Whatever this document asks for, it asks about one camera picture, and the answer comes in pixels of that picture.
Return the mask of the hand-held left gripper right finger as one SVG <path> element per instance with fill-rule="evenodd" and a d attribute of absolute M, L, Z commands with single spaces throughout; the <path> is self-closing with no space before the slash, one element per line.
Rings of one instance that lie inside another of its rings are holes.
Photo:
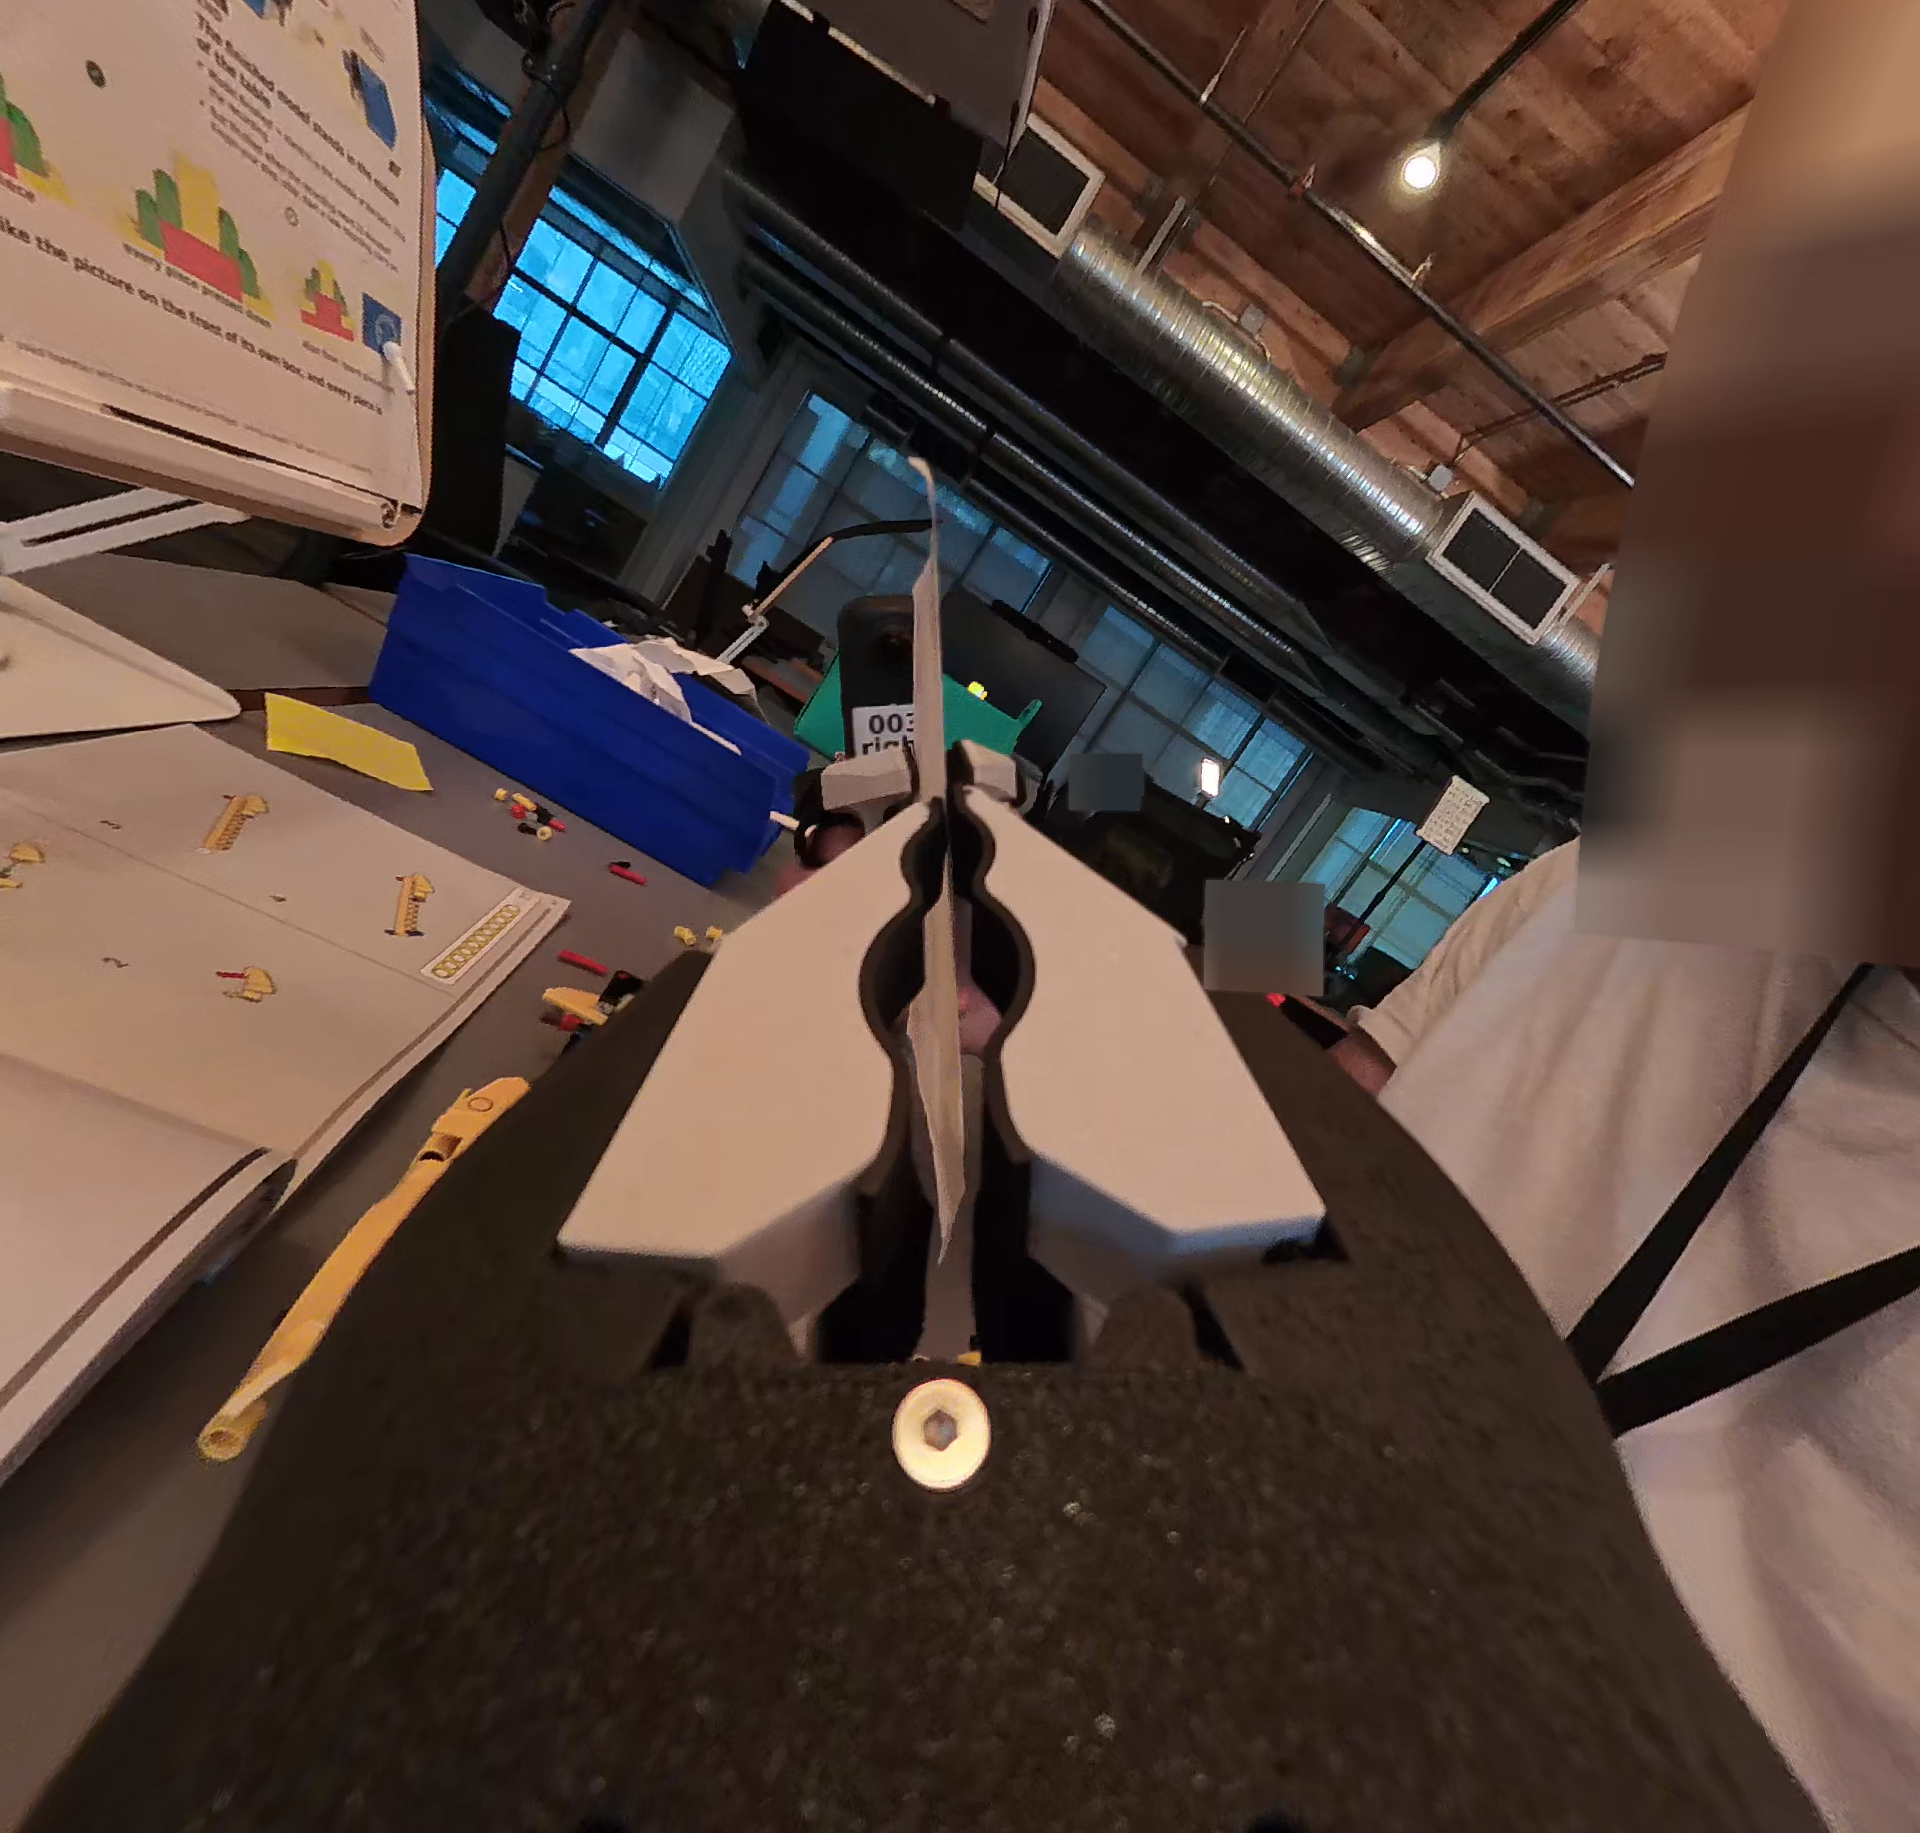
<path fill-rule="evenodd" d="M 986 1085 L 1024 1253 L 1111 1310 L 1313 1246 L 1327 1206 L 1182 936 L 978 786 L 957 831 L 977 943 L 1013 944 Z"/>

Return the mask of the yellow sticker sheet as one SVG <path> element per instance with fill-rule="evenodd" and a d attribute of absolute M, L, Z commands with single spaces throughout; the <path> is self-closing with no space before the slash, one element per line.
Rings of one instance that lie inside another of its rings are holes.
<path fill-rule="evenodd" d="M 932 466 L 924 456 L 908 456 L 908 466 L 924 488 L 927 553 L 910 598 L 914 607 L 914 772 L 916 790 L 936 818 L 949 813 L 949 736 L 943 645 L 940 585 L 940 508 Z M 965 1091 L 965 1004 L 966 944 L 965 918 L 957 910 L 950 859 L 940 863 L 939 880 L 923 925 L 924 984 L 908 1008 L 907 1038 L 914 1066 L 914 1085 L 924 1120 L 927 1198 L 935 1214 L 935 1264 L 949 1259 L 953 1235 L 965 1210 L 966 1175 L 966 1091 Z"/>

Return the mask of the long yellow toy panel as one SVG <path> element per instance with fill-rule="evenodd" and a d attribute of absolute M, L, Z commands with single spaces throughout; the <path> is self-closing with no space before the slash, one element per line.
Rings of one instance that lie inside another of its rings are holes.
<path fill-rule="evenodd" d="M 203 1461 L 226 1466 L 253 1443 L 276 1396 L 316 1356 L 356 1286 L 379 1255 L 478 1142 L 530 1093 L 530 1082 L 500 1078 L 458 1096 L 434 1121 L 427 1142 L 386 1198 L 344 1235 L 274 1327 L 240 1386 L 205 1424 L 196 1452 Z"/>

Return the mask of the silver ventilation duct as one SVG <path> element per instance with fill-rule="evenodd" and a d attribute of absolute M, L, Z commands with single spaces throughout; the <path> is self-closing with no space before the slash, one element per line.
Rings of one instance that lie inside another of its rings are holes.
<path fill-rule="evenodd" d="M 1538 646 L 1429 569 L 1452 502 L 1314 400 L 1260 344 L 1186 286 L 1142 270 L 1097 219 L 1057 263 L 1052 288 L 1093 343 L 1342 550 L 1451 630 L 1512 684 L 1588 730 L 1599 641 L 1567 618 Z"/>

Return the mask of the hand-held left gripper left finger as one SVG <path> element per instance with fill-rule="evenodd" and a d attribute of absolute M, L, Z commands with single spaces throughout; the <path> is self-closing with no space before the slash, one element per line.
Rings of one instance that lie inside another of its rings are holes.
<path fill-rule="evenodd" d="M 947 845 L 943 802 L 910 804 L 694 960 L 558 1229 L 569 1259 L 751 1287 L 787 1325 L 864 1289 L 919 1332 L 936 1218 L 908 1015 Z"/>

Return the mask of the crumpled white paper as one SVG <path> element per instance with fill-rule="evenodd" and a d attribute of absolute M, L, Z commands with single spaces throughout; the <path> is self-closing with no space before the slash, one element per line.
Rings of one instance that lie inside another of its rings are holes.
<path fill-rule="evenodd" d="M 712 722 L 712 714 L 694 709 L 688 699 L 692 684 L 749 717 L 765 718 L 755 684 L 743 668 L 701 654 L 670 637 L 574 646 L 571 657 L 643 696 L 663 714 L 676 717 L 723 744 L 732 747 L 732 740 Z"/>

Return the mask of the yellow paper scrap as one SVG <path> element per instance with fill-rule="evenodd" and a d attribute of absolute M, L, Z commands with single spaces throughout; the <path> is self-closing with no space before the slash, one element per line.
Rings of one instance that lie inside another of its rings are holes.
<path fill-rule="evenodd" d="M 290 695 L 264 695 L 266 747 L 282 756 L 343 764 L 396 790 L 429 795 L 432 781 L 414 743 Z"/>

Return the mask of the grey instruction booklet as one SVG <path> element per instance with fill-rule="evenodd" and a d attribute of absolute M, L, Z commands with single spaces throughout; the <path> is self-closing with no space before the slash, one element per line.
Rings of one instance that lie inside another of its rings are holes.
<path fill-rule="evenodd" d="M 201 727 L 4 751 L 3 1470 L 569 901 Z"/>

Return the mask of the black computer monitor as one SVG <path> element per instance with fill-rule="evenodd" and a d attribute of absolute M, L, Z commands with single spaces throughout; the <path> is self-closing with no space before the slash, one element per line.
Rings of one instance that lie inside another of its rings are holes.
<path fill-rule="evenodd" d="M 957 586 L 940 609 L 943 660 L 963 688 L 983 687 L 984 703 L 1006 717 L 1022 717 L 1039 703 L 1020 733 L 1017 756 L 1050 772 L 1078 739 L 1105 687 L 1076 660 L 1024 630 L 1022 623 Z"/>

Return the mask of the scattered small connector pieces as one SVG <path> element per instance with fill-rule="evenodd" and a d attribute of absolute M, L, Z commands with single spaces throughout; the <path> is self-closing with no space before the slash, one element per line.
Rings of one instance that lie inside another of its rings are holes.
<path fill-rule="evenodd" d="M 706 887 L 522 790 L 498 786 L 493 811 L 512 843 L 508 866 L 571 902 L 571 949 L 650 975 L 670 957 L 718 943 L 723 908 Z"/>

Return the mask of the teal plastic bin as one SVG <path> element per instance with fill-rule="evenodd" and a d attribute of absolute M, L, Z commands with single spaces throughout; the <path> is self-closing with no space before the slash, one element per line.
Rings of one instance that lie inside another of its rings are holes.
<path fill-rule="evenodd" d="M 1033 700 L 1020 714 L 1006 714 L 983 690 L 949 675 L 943 679 L 943 699 L 943 733 L 950 744 L 973 740 L 1004 756 L 1019 751 L 1043 710 L 1041 700 Z M 912 744 L 914 727 L 916 703 L 910 696 L 853 705 L 844 695 L 840 660 L 833 660 L 801 709 L 792 735 L 823 758 L 866 758 Z"/>

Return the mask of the blue plastic bin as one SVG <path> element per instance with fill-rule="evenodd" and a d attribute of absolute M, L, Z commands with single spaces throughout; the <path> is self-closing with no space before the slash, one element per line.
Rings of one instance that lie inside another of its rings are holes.
<path fill-rule="evenodd" d="M 629 684 L 636 645 L 530 580 L 405 561 L 379 706 L 699 884 L 775 845 L 804 743 L 699 672 L 670 677 L 685 713 L 661 706 Z"/>

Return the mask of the printed instruction sheet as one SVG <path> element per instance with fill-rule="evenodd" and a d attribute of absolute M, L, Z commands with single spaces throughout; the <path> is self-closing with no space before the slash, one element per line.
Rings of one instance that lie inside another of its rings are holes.
<path fill-rule="evenodd" d="M 3 0 L 4 451 L 394 544 L 430 479 L 418 0 Z"/>

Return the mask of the person in white shirt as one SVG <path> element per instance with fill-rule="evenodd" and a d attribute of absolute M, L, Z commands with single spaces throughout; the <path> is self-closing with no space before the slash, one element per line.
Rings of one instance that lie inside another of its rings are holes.
<path fill-rule="evenodd" d="M 1822 1821 L 1916 1829 L 1916 975 L 1585 934 L 1576 861 L 1356 1013 L 1378 1099 L 1540 1302 Z"/>

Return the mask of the overhead grey device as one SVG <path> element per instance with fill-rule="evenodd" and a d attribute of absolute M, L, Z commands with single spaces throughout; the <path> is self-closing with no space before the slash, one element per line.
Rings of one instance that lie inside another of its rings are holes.
<path fill-rule="evenodd" d="M 1027 127 L 1057 0 L 768 0 L 740 106 L 939 226 Z"/>

